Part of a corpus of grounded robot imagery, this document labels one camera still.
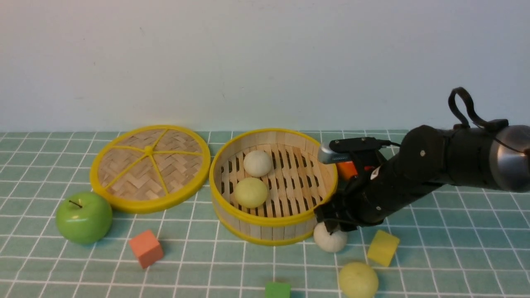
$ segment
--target white wall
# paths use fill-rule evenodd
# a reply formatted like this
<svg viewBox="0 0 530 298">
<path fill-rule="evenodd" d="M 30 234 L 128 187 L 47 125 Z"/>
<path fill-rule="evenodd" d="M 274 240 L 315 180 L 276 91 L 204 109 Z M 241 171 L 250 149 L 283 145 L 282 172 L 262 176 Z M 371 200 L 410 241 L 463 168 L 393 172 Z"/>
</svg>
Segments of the white wall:
<svg viewBox="0 0 530 298">
<path fill-rule="evenodd" d="M 528 0 L 11 0 L 0 130 L 527 123 Z"/>
</svg>

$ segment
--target yellow rim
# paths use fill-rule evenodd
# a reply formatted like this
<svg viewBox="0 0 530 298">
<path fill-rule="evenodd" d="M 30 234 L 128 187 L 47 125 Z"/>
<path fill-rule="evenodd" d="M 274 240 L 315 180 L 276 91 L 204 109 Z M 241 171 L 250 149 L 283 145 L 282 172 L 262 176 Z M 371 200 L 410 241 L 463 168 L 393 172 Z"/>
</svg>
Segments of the yellow rim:
<svg viewBox="0 0 530 298">
<path fill-rule="evenodd" d="M 230 213 L 231 215 L 233 215 L 236 218 L 239 218 L 239 219 L 241 219 L 241 220 L 243 220 L 245 222 L 248 222 L 248 223 L 251 223 L 251 224 L 255 224 L 255 225 L 284 226 L 284 225 L 292 225 L 292 224 L 297 224 L 297 223 L 300 223 L 300 222 L 304 222 L 304 221 L 310 220 L 314 216 L 313 210 L 318 205 L 326 203 L 331 198 L 333 193 L 337 190 L 338 173 L 337 173 L 337 166 L 336 165 L 332 165 L 333 172 L 331 174 L 333 175 L 333 181 L 334 181 L 333 189 L 331 189 L 329 191 L 329 193 L 326 195 L 326 197 L 323 198 L 323 200 L 318 205 L 314 206 L 313 208 L 311 208 L 311 209 L 309 209 L 309 210 L 307 210 L 307 211 L 305 211 L 303 213 L 299 213 L 297 215 L 292 215 L 292 216 L 289 216 L 289 217 L 270 218 L 270 217 L 262 217 L 262 216 L 248 214 L 248 213 L 243 212 L 243 211 L 235 208 L 234 206 L 230 205 L 230 203 L 227 202 L 224 199 L 224 197 L 221 195 L 219 190 L 217 190 L 217 186 L 215 185 L 215 181 L 214 181 L 214 171 L 213 171 L 213 169 L 215 168 L 215 166 L 217 164 L 217 160 L 218 160 L 218 158 L 220 156 L 220 153 L 223 152 L 227 147 L 229 147 L 233 142 L 235 142 L 235 141 L 237 141 L 237 140 L 239 140 L 241 138 L 244 138 L 244 137 L 246 137 L 248 135 L 252 135 L 252 134 L 255 134 L 255 133 L 264 133 L 264 132 L 283 132 L 283 133 L 295 134 L 295 135 L 298 135 L 298 136 L 306 138 L 306 140 L 308 140 L 310 142 L 313 142 L 316 146 L 320 146 L 320 142 L 317 142 L 315 139 L 309 137 L 306 134 L 303 134 L 303 133 L 300 133 L 300 132 L 297 132 L 297 131 L 294 131 L 294 130 L 283 129 L 283 128 L 264 128 L 264 129 L 252 130 L 250 132 L 246 132 L 246 133 L 240 134 L 237 137 L 235 137 L 235 138 L 231 139 L 230 141 L 228 141 L 225 145 L 223 145 L 223 147 L 221 147 L 221 149 L 215 155 L 214 160 L 211 163 L 209 181 L 210 181 L 211 193 L 212 193 L 213 198 L 215 200 L 217 200 L 217 202 L 220 204 L 220 206 L 224 210 L 226 210 L 228 213 Z"/>
<path fill-rule="evenodd" d="M 116 148 L 116 144 L 120 141 L 124 140 L 125 138 L 128 138 L 134 134 L 144 132 L 146 130 L 151 129 L 165 129 L 168 130 L 177 130 L 179 132 L 186 133 L 193 137 L 193 139 L 199 144 L 201 148 L 201 153 L 193 153 L 193 152 L 170 152 L 170 153 L 185 153 L 185 154 L 195 154 L 195 155 L 202 155 L 202 165 L 200 167 L 200 170 L 197 172 L 197 175 L 193 180 L 191 180 L 187 185 L 185 185 L 183 188 L 178 190 L 177 192 L 174 192 L 172 194 L 169 194 L 165 197 L 154 199 L 154 200 L 147 200 L 147 201 L 133 201 L 133 200 L 126 200 L 123 198 L 116 197 L 109 192 L 107 192 L 106 187 L 101 186 L 99 179 L 98 179 L 98 168 L 100 166 L 101 160 L 103 159 L 103 156 L 105 153 L 107 153 L 110 149 Z M 147 158 L 148 155 L 144 154 L 144 156 L 140 157 L 139 160 L 143 158 Z M 154 126 L 146 126 L 142 128 L 138 128 L 135 130 L 132 130 L 124 135 L 119 136 L 118 138 L 111 141 L 109 144 L 107 144 L 101 152 L 96 156 L 94 159 L 94 162 L 92 163 L 92 167 L 90 169 L 90 183 L 92 184 L 92 188 L 94 189 L 94 192 L 99 194 L 100 196 L 104 197 L 113 208 L 127 212 L 127 213 L 138 213 L 138 214 L 146 214 L 146 213 L 153 213 L 153 212 L 159 212 L 166 210 L 168 208 L 171 208 L 175 205 L 178 205 L 182 203 L 183 201 L 189 199 L 192 195 L 194 195 L 196 192 L 199 191 L 199 189 L 202 187 L 206 179 L 208 178 L 208 171 L 210 169 L 210 150 L 208 148 L 208 144 L 195 132 L 179 126 L 171 126 L 171 125 L 154 125 Z"/>
<path fill-rule="evenodd" d="M 311 235 L 313 235 L 313 230 L 309 231 L 308 233 L 302 235 L 302 236 L 298 236 L 296 238 L 291 238 L 291 239 L 286 239 L 286 240 L 264 240 L 264 239 L 258 239 L 258 238 L 252 238 L 248 235 L 245 235 L 243 233 L 241 233 L 240 231 L 234 229 L 233 227 L 231 227 L 222 217 L 219 216 L 219 212 L 217 211 L 217 208 L 215 208 L 214 206 L 214 211 L 215 211 L 215 214 L 217 214 L 217 217 L 219 218 L 219 222 L 221 222 L 223 224 L 223 226 L 229 230 L 232 234 L 236 235 L 237 237 L 245 240 L 245 241 L 249 241 L 249 242 L 252 242 L 254 244 L 258 244 L 258 245 L 264 245 L 264 246 L 285 246 L 285 245 L 290 245 L 290 244 L 294 244 L 294 243 L 297 243 L 297 242 L 300 242 L 300 241 L 304 241 L 306 240 L 307 238 L 311 237 Z"/>
</svg>

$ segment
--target yellow cube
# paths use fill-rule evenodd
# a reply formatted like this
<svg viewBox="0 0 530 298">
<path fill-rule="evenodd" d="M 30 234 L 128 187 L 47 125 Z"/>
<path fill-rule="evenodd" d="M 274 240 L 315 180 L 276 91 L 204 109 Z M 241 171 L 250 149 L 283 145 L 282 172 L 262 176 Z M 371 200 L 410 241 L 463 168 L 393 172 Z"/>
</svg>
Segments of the yellow cube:
<svg viewBox="0 0 530 298">
<path fill-rule="evenodd" d="M 378 230 L 368 248 L 367 257 L 382 266 L 388 267 L 392 258 L 398 249 L 399 238 L 388 234 L 385 231 Z"/>
</svg>

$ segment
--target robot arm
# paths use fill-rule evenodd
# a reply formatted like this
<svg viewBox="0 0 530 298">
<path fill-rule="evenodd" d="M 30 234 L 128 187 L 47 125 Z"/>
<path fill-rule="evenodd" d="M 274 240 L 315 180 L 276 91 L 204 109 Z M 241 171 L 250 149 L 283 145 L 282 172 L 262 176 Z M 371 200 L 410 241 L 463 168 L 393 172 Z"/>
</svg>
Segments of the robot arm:
<svg viewBox="0 0 530 298">
<path fill-rule="evenodd" d="M 458 110 L 456 95 L 476 128 Z M 443 185 L 530 191 L 530 127 L 510 126 L 506 119 L 482 120 L 462 87 L 451 92 L 449 108 L 460 124 L 449 130 L 419 126 L 405 135 L 401 145 L 372 137 L 323 144 L 320 162 L 351 160 L 358 175 L 315 209 L 317 221 L 324 222 L 330 233 L 379 225 Z M 387 160 L 379 150 L 390 145 L 400 150 Z"/>
</svg>

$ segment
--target green apple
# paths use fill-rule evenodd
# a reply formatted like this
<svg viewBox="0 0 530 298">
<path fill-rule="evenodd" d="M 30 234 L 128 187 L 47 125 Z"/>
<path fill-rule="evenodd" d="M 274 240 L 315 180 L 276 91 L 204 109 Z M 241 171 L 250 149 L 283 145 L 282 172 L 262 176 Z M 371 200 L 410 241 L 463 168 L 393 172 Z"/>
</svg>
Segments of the green apple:
<svg viewBox="0 0 530 298">
<path fill-rule="evenodd" d="M 59 233 L 71 242 L 95 243 L 110 230 L 112 207 L 94 192 L 79 192 L 61 202 L 55 224 Z"/>
</svg>

